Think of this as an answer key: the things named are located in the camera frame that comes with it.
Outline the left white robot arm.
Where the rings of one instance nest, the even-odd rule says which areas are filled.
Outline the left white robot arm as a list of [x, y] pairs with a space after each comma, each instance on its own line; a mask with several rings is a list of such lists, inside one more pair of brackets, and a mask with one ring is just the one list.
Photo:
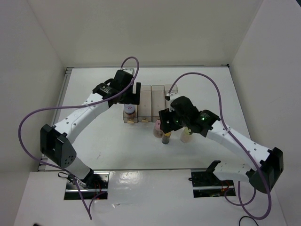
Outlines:
[[85, 102], [69, 116], [53, 126], [45, 124], [40, 130], [41, 152], [58, 167], [77, 178], [83, 188], [91, 188], [100, 178], [77, 156], [72, 144], [78, 135], [100, 114], [114, 104], [140, 102], [141, 84], [133, 91], [133, 68], [121, 68], [114, 78], [98, 84]]

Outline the black cap gold bottle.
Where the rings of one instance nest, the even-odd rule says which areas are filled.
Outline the black cap gold bottle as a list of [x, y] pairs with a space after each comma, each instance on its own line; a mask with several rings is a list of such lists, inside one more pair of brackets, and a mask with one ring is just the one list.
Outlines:
[[171, 132], [163, 133], [162, 138], [161, 138], [162, 143], [165, 145], [168, 144], [170, 137], [171, 137]]

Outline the yellow lid spice bottle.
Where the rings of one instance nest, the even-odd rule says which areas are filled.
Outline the yellow lid spice bottle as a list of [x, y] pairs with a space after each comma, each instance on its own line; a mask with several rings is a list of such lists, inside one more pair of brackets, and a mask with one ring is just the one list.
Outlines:
[[191, 129], [185, 127], [183, 132], [181, 133], [180, 140], [183, 143], [189, 143], [192, 140], [192, 134], [193, 132], [191, 131]]

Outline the red label spice jar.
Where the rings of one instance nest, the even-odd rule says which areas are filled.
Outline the red label spice jar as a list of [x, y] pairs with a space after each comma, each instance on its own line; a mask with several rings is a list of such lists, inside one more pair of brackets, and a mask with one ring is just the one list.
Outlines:
[[133, 104], [124, 104], [124, 113], [128, 120], [132, 120], [135, 117], [136, 108]]

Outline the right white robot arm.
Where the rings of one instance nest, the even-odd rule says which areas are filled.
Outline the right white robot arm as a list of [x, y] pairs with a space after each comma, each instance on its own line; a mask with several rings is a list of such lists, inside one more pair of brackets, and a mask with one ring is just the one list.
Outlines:
[[229, 125], [223, 125], [221, 118], [209, 110], [198, 110], [191, 100], [178, 93], [165, 96], [167, 109], [159, 111], [160, 129], [166, 134], [181, 128], [188, 128], [191, 134], [200, 134], [244, 160], [244, 164], [227, 165], [220, 160], [213, 161], [206, 173], [211, 185], [221, 180], [249, 182], [257, 191], [270, 192], [284, 170], [283, 152], [274, 147], [269, 149], [255, 143]]

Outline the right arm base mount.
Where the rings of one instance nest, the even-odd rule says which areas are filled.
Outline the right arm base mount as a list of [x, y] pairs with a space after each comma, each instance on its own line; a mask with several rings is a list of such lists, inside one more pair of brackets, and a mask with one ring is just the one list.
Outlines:
[[192, 183], [194, 198], [236, 196], [232, 180], [221, 181], [205, 169], [192, 170], [188, 180]]

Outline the pink lid spice bottle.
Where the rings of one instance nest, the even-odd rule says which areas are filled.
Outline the pink lid spice bottle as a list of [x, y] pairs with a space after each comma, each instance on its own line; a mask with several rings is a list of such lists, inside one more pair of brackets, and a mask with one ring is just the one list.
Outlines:
[[160, 119], [156, 120], [154, 129], [153, 129], [153, 135], [157, 138], [162, 138], [162, 136], [163, 136], [163, 131], [160, 129], [160, 124], [161, 124]]

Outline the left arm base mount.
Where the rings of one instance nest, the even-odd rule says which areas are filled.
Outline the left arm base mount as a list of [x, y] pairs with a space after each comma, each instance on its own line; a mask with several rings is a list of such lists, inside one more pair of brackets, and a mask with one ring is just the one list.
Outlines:
[[77, 187], [79, 187], [84, 200], [91, 200], [93, 198], [98, 200], [106, 200], [108, 198], [108, 172], [95, 174], [96, 181], [93, 182], [92, 185], [86, 185], [75, 177], [77, 182], [76, 184], [72, 177], [66, 172], [59, 172], [57, 175], [59, 178], [67, 179], [64, 200], [80, 200], [80, 194]]

